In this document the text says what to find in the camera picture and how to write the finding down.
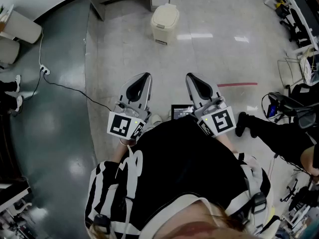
red line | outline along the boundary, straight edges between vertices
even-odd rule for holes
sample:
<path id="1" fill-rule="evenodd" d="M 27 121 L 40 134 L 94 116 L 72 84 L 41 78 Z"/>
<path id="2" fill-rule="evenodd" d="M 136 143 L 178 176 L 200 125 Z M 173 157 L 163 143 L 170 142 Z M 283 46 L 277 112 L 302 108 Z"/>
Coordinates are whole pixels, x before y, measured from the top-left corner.
<path id="1" fill-rule="evenodd" d="M 257 82 L 242 82 L 242 83 L 217 84 L 217 86 L 219 87 L 249 86 L 249 85 L 258 85 L 258 83 Z"/>

foot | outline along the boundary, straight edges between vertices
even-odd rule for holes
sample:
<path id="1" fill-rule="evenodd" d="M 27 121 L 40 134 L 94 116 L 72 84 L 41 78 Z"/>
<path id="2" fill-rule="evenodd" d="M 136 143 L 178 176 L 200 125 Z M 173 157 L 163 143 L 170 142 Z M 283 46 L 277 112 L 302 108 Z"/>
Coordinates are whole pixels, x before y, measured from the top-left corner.
<path id="1" fill-rule="evenodd" d="M 22 96 L 18 96 L 16 98 L 16 109 L 15 109 L 16 112 L 18 112 L 20 110 L 22 102 L 23 102 Z"/>
<path id="2" fill-rule="evenodd" d="M 152 122 L 152 125 L 155 125 L 155 123 L 157 123 L 157 124 L 162 123 L 163 120 L 161 119 L 161 117 L 160 117 L 159 115 L 154 114 L 154 115 L 152 116 L 151 122 Z"/>
<path id="3" fill-rule="evenodd" d="M 235 133 L 238 137 L 241 137 L 246 128 L 246 116 L 245 112 L 241 112 L 238 116 L 238 122 L 236 125 Z"/>
<path id="4" fill-rule="evenodd" d="M 20 91 L 20 82 L 21 82 L 21 75 L 17 75 L 15 77 L 15 83 L 16 83 L 16 92 Z"/>

black pants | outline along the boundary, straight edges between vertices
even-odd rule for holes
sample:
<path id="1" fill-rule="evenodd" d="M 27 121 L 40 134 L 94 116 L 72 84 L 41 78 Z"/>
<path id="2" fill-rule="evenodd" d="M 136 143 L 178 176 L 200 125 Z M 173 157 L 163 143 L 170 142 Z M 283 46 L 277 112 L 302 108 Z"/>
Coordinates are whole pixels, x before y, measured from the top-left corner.
<path id="1" fill-rule="evenodd" d="M 16 99 L 10 95 L 7 95 L 7 92 L 16 91 L 16 82 L 2 82 L 0 81 L 0 108 L 3 111 L 7 111 L 9 109 L 15 110 L 17 108 Z"/>
<path id="2" fill-rule="evenodd" d="M 247 116 L 246 126 L 274 153 L 301 168 L 301 154 L 314 145 L 306 132 L 295 123 L 278 125 L 254 116 Z"/>

black shoe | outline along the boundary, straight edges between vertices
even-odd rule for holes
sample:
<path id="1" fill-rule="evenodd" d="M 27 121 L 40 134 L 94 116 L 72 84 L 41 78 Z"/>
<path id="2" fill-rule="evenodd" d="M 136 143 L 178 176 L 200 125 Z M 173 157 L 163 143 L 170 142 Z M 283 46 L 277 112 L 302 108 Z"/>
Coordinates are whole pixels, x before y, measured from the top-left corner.
<path id="1" fill-rule="evenodd" d="M 243 132 L 246 128 L 246 116 L 247 114 L 245 112 L 241 112 L 238 116 L 238 122 L 236 125 L 235 133 L 238 137 L 241 137 L 243 135 Z"/>

white tile floor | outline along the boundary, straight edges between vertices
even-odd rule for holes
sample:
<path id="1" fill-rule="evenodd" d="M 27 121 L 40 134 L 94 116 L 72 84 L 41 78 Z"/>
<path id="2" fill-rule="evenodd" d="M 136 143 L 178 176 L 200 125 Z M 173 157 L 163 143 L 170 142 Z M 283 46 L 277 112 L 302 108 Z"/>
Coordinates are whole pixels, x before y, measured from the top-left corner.
<path id="1" fill-rule="evenodd" d="M 288 41 L 288 32 L 263 1 L 172 0 L 180 11 L 180 20 L 177 39 L 169 46 L 153 40 L 149 0 L 121 0 L 106 5 L 104 22 L 90 14 L 86 40 L 87 94 L 113 109 L 122 84 L 136 74 L 150 72 L 153 77 L 150 110 L 166 118 L 171 104 L 191 103 L 185 76 L 195 72 L 217 84 L 258 83 L 223 87 L 220 91 L 232 106 L 236 119 L 241 111 L 264 118 L 261 98 L 270 91 L 283 92 L 277 60 L 285 57 L 284 50 L 296 45 Z M 196 34 L 212 37 L 198 38 Z M 290 72 L 285 65 L 282 74 L 285 83 L 289 83 Z M 91 102 L 88 109 L 96 156 L 103 161 L 110 158 L 118 140 L 106 133 L 107 109 Z M 228 136 L 239 151 L 254 155 L 269 170 L 274 154 L 260 139 L 252 139 L 249 132 L 242 138 L 236 137 L 234 131 Z M 276 159 L 271 181 L 279 215 L 286 206 L 279 199 L 285 196 L 293 172 L 293 167 Z M 307 180 L 307 176 L 298 176 Z"/>

